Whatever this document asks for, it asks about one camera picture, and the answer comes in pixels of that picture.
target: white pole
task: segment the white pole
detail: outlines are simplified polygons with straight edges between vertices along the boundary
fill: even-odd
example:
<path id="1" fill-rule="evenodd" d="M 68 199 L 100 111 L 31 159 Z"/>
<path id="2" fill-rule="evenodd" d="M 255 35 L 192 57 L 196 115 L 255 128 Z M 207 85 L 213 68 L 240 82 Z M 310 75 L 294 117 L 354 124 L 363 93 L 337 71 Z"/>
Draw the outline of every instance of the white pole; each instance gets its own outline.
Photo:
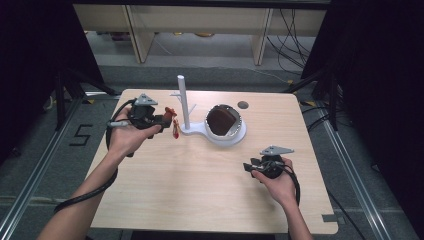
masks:
<path id="1" fill-rule="evenodd" d="M 180 89 L 181 105 L 183 108 L 184 128 L 190 129 L 190 119 L 188 115 L 187 93 L 185 88 L 185 80 L 183 75 L 178 75 L 178 88 Z"/>

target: white base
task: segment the white base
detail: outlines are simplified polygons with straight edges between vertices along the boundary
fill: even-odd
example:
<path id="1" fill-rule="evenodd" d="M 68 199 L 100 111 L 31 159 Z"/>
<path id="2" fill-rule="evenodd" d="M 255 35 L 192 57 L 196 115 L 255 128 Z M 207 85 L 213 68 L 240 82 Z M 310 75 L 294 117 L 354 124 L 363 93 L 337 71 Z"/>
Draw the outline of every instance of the white base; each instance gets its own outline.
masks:
<path id="1" fill-rule="evenodd" d="M 212 138 L 207 132 L 206 132 L 206 127 L 205 127 L 205 123 L 204 122 L 199 122 L 199 123 L 192 123 L 190 122 L 190 129 L 185 129 L 185 124 L 181 124 L 181 132 L 184 135 L 193 135 L 193 134 L 201 134 L 203 136 L 205 136 L 209 141 L 211 141 L 212 143 L 215 143 L 218 146 L 221 147 L 231 147 L 235 144 L 237 144 L 238 142 L 240 142 L 244 136 L 246 135 L 247 132 L 247 127 L 246 124 L 244 123 L 244 121 L 241 121 L 241 127 L 240 130 L 238 131 L 238 133 L 236 134 L 236 136 L 234 136 L 233 139 L 231 140 L 216 140 L 214 138 Z"/>

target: wooden table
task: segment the wooden table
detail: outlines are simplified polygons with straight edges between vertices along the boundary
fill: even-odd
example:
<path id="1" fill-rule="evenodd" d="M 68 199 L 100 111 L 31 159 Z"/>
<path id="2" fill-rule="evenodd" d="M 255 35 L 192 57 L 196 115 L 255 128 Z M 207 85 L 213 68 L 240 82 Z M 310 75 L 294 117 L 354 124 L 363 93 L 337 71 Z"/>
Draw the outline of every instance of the wooden table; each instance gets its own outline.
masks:
<path id="1" fill-rule="evenodd" d="M 181 104 L 173 90 L 123 92 L 117 107 L 141 93 L 158 101 L 155 114 L 174 108 L 183 123 Z M 292 148 L 301 186 L 300 208 L 314 234 L 334 234 L 336 222 L 297 99 L 291 94 L 187 91 L 188 106 L 196 107 L 190 122 L 203 121 L 216 104 L 228 104 L 241 114 L 247 134 L 238 144 L 223 148 L 201 135 L 172 136 L 165 129 L 146 140 L 133 158 L 119 167 L 116 182 L 106 191 L 92 227 L 133 230 L 171 230 L 233 233 L 284 233 L 282 208 L 265 186 L 243 169 L 250 158 L 270 145 Z M 237 103 L 246 101 L 247 109 Z M 106 154 L 103 138 L 90 172 Z"/>

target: forearm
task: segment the forearm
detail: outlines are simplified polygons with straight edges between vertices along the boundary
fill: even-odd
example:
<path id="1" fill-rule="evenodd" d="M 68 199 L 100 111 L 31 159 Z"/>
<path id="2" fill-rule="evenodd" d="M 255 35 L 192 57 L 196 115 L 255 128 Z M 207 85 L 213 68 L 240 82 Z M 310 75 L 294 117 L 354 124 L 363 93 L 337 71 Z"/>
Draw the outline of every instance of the forearm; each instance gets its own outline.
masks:
<path id="1" fill-rule="evenodd" d="M 303 219 L 302 213 L 300 212 L 297 204 L 289 203 L 282 204 L 284 212 L 286 213 L 287 223 L 290 231 L 290 236 L 293 240 L 307 240 L 312 239 L 312 235 L 308 229 L 308 226 Z"/>
<path id="2" fill-rule="evenodd" d="M 71 198 L 91 192 L 106 183 L 124 157 L 108 153 Z M 103 197 L 103 193 L 66 207 L 47 223 L 38 239 L 84 239 Z"/>

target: person's arm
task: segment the person's arm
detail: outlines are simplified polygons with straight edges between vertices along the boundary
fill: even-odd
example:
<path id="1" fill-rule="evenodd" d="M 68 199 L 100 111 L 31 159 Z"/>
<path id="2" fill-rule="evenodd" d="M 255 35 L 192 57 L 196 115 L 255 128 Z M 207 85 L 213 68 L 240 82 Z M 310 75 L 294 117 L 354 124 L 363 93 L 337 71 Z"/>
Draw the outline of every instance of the person's arm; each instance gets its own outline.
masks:
<path id="1" fill-rule="evenodd" d="M 121 111 L 117 120 L 126 119 L 129 109 Z M 109 151 L 71 198 L 91 192 L 106 183 L 122 160 L 135 152 L 146 138 L 156 134 L 161 126 L 138 130 L 134 126 L 117 127 L 112 130 Z M 85 239 L 96 214 L 103 193 L 71 205 L 57 212 L 44 227 L 38 239 Z"/>
<path id="2" fill-rule="evenodd" d="M 284 164 L 293 169 L 290 159 L 283 158 L 283 161 Z M 296 203 L 295 187 L 290 176 L 283 172 L 279 177 L 270 179 L 256 170 L 253 170 L 252 174 L 267 187 L 272 198 L 283 207 L 292 239 L 312 239 L 312 235 Z"/>

